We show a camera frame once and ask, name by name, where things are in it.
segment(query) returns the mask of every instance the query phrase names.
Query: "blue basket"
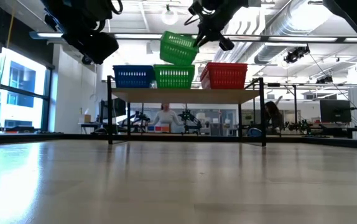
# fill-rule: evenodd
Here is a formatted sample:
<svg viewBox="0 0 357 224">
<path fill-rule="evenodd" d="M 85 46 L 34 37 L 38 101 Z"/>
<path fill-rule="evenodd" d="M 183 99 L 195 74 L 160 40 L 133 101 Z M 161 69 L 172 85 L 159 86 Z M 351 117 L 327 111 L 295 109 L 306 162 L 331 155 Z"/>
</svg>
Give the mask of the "blue basket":
<svg viewBox="0 0 357 224">
<path fill-rule="evenodd" d="M 150 65 L 114 65 L 116 88 L 149 88 L 155 80 Z"/>
</svg>

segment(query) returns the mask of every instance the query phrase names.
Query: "plastic basket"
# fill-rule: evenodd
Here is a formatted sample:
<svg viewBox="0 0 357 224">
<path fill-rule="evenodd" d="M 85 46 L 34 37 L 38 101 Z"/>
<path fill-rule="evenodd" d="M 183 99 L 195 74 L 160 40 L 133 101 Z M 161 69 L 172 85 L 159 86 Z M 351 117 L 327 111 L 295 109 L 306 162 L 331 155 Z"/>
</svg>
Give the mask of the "plastic basket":
<svg viewBox="0 0 357 224">
<path fill-rule="evenodd" d="M 203 89 L 242 89 L 248 65 L 245 63 L 208 63 L 201 75 Z"/>
<path fill-rule="evenodd" d="M 198 47 L 192 47 L 195 40 L 172 32 L 164 32 L 160 41 L 160 59 L 174 65 L 191 65 Z"/>
<path fill-rule="evenodd" d="M 191 88 L 194 65 L 154 65 L 154 69 L 158 88 Z"/>
<path fill-rule="evenodd" d="M 150 65 L 114 65 L 116 88 L 149 88 L 155 79 Z"/>
</svg>

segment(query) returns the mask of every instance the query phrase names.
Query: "ductwork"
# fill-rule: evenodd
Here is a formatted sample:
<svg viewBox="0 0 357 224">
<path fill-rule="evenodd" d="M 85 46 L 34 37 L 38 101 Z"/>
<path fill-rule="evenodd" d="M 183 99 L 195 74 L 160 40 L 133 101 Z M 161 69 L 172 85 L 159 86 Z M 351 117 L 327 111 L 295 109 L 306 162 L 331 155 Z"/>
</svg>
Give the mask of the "ductwork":
<svg viewBox="0 0 357 224">
<path fill-rule="evenodd" d="M 262 34 L 308 35 L 332 15 L 327 8 L 308 2 L 309 0 L 292 0 Z M 239 62 L 267 64 L 285 49 L 283 46 L 252 43 Z"/>
</svg>

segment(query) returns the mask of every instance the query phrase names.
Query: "woman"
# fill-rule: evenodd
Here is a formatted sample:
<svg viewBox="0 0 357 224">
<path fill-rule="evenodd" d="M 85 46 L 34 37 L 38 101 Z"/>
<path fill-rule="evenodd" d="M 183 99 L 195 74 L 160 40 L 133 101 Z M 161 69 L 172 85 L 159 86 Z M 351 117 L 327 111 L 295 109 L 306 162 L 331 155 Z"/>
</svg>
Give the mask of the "woman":
<svg viewBox="0 0 357 224">
<path fill-rule="evenodd" d="M 281 131 L 281 129 L 284 127 L 284 119 L 277 107 L 277 104 L 280 102 L 281 99 L 282 99 L 282 97 L 280 97 L 275 103 L 273 101 L 270 101 L 270 102 L 267 102 L 265 105 L 266 121 L 267 121 L 267 124 L 269 124 L 271 121 L 271 124 L 272 124 L 271 132 L 273 134 L 279 133 Z"/>
<path fill-rule="evenodd" d="M 156 114 L 154 122 L 148 124 L 149 126 L 155 126 L 157 123 L 172 124 L 173 122 L 179 126 L 183 125 L 183 123 L 179 121 L 177 114 L 170 109 L 170 104 L 162 103 L 160 109 L 161 110 Z"/>
</svg>

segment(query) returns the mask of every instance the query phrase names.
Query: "computer monitor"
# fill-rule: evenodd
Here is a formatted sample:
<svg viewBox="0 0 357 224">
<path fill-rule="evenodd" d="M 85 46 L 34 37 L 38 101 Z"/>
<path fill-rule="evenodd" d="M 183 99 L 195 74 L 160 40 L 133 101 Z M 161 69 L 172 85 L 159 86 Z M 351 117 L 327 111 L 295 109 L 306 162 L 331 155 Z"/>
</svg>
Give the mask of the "computer monitor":
<svg viewBox="0 0 357 224">
<path fill-rule="evenodd" d="M 126 115 L 126 102 L 119 98 L 112 100 L 112 117 L 116 118 L 118 116 Z M 108 102 L 100 102 L 100 118 L 102 120 L 108 119 Z"/>
<path fill-rule="evenodd" d="M 350 102 L 346 100 L 320 100 L 321 122 L 351 122 Z"/>
</svg>

